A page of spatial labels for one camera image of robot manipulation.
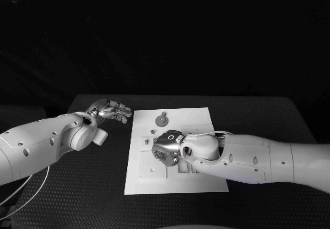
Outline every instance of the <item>white cable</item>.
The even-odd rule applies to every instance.
[[[32,175],[31,175],[31,177],[28,178],[25,184],[18,188],[18,190],[15,191],[15,193],[6,198],[6,200],[5,200],[3,202],[0,202],[0,206],[2,206],[2,205],[9,201],[9,199],[15,196],[15,194],[18,193],[18,191],[24,188],[24,186],[25,186],[26,183],[29,182],[31,178],[32,178]]]
[[[208,132],[208,133],[204,133],[204,134],[199,134],[199,135],[194,135],[194,136],[201,136],[201,135],[208,135],[208,134],[217,134],[217,133],[232,135],[232,133],[228,132],[228,131],[214,131],[214,132]]]
[[[19,209],[16,209],[6,217],[0,218],[0,221],[2,221],[3,219],[6,219],[8,217],[11,217],[11,216],[12,216],[12,215],[13,215],[13,214],[28,205],[28,203],[32,201],[32,199],[35,198],[37,194],[39,193],[39,191],[41,191],[42,188],[44,188],[44,184],[45,184],[47,178],[48,178],[48,173],[49,173],[49,167],[48,167],[48,170],[47,170],[47,176],[45,176],[45,180],[44,180],[42,186],[39,187],[39,189],[38,189],[35,195],[34,195],[32,198],[28,200],[28,202],[19,207]]]

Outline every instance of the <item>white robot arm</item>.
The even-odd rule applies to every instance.
[[[0,185],[39,172],[91,142],[101,145],[109,134],[98,125],[106,119],[127,123],[132,115],[126,105],[103,99],[85,112],[62,114],[8,130],[0,134]]]
[[[292,182],[330,193],[330,144],[281,143],[221,133],[222,137],[185,136],[168,131],[155,142],[156,159],[166,166],[186,160],[198,172],[248,184]]]

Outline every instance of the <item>black table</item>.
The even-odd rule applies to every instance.
[[[133,110],[208,107],[215,130],[276,141],[316,143],[287,98],[159,95],[91,95],[75,98],[70,113],[110,98]],[[228,181],[230,193],[124,195],[133,119],[107,121],[103,146],[68,153],[51,167],[44,190],[13,217],[15,229],[156,229],[181,224],[234,228],[328,228],[330,195],[290,183],[250,185]],[[45,178],[28,184],[21,206]]]

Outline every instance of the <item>white board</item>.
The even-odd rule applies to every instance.
[[[159,127],[155,122],[162,112],[166,112],[169,118],[166,127]],[[168,130],[179,130],[183,134],[212,132],[209,109],[134,111],[124,194],[228,192],[227,180],[196,172],[183,159],[175,167],[166,167],[155,159],[150,151],[153,139]]]

